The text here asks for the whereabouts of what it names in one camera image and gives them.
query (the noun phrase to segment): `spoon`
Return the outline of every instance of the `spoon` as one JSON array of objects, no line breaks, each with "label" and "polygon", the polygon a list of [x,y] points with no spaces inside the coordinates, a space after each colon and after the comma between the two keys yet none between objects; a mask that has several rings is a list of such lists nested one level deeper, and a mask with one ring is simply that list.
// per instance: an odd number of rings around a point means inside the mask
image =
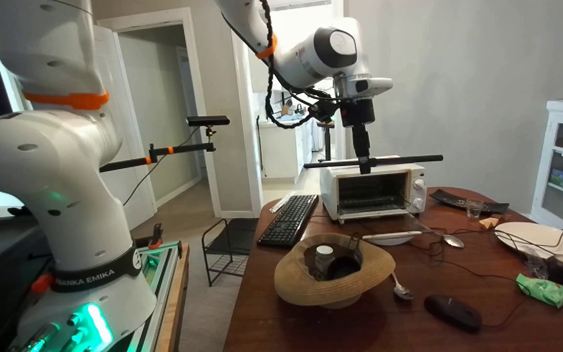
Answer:
[{"label": "spoon", "polygon": [[415,295],[411,289],[407,289],[406,285],[402,285],[402,281],[398,280],[398,274],[394,272],[394,280],[396,280],[396,287],[394,287],[394,293],[404,299],[404,301],[413,301]]},{"label": "spoon", "polygon": [[454,235],[443,235],[445,242],[454,246],[454,248],[464,248],[462,238],[454,237]]}]

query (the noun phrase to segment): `door frame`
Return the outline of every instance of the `door frame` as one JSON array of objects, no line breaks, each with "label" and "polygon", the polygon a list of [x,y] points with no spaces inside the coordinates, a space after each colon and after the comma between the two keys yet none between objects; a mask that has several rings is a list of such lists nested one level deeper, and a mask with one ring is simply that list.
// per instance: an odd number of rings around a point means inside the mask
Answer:
[{"label": "door frame", "polygon": [[[185,39],[187,39],[187,51],[190,57],[190,76],[192,76],[192,88],[194,88],[198,113],[204,115],[204,111],[208,111],[190,8],[173,8],[173,10],[161,10],[161,12],[104,17],[104,19],[99,19],[99,25],[108,27],[108,29],[118,31],[118,33],[183,25],[185,27]],[[218,184],[218,174],[216,174],[216,166],[214,166],[214,156],[210,152],[206,152],[206,172],[208,172],[208,184],[210,184],[210,195],[212,195],[214,211],[222,213],[220,184]]]}]

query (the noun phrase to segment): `black keyboard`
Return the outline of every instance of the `black keyboard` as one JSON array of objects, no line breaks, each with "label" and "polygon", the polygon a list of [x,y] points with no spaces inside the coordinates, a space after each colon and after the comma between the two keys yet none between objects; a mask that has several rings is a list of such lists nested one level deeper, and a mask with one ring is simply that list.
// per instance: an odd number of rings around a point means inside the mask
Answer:
[{"label": "black keyboard", "polygon": [[292,248],[314,215],[319,195],[292,195],[280,209],[278,217],[259,238],[261,246]]}]

